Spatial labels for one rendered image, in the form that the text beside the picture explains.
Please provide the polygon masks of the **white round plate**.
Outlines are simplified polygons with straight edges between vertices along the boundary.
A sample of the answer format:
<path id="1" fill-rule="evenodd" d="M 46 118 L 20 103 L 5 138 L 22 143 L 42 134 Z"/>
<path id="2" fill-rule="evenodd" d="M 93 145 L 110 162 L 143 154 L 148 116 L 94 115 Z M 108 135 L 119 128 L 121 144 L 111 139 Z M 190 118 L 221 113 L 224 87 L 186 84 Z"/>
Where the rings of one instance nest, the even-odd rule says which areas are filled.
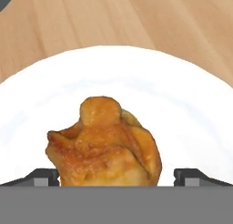
<path id="1" fill-rule="evenodd" d="M 51 56 L 0 84 L 0 184 L 49 168 L 46 134 L 72 126 L 87 97 L 119 102 L 148 129 L 162 159 L 233 184 L 233 88 L 155 50 L 92 46 Z"/>

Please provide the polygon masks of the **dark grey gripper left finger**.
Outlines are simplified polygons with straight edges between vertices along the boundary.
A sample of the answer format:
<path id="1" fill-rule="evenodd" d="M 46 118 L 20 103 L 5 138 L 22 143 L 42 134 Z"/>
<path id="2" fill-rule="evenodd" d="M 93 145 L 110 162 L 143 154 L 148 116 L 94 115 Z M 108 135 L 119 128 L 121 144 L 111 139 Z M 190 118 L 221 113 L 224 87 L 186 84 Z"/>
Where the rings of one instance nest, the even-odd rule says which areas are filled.
<path id="1" fill-rule="evenodd" d="M 2 187 L 59 187 L 59 173 L 55 168 L 37 168 L 24 178 L 18 178 L 2 184 Z"/>

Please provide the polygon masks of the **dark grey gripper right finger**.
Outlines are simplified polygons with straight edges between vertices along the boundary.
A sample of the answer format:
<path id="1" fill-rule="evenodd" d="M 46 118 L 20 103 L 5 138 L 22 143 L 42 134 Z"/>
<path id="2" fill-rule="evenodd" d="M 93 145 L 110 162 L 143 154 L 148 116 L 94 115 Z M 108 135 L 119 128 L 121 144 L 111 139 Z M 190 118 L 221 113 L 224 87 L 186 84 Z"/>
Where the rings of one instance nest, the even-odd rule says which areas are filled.
<path id="1" fill-rule="evenodd" d="M 176 168 L 174 170 L 175 187 L 231 187 L 231 184 L 209 178 L 197 168 Z"/>

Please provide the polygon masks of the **golden brown chicken drumstick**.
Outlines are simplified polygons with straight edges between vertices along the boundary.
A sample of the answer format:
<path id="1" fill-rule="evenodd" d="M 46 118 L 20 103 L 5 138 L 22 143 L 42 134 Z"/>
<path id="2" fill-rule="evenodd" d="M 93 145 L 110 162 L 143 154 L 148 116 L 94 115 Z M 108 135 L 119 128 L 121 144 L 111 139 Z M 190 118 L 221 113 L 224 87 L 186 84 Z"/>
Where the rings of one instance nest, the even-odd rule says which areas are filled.
<path id="1" fill-rule="evenodd" d="M 63 186 L 155 186 L 162 162 L 152 134 L 111 97 L 89 97 L 78 121 L 47 133 Z"/>

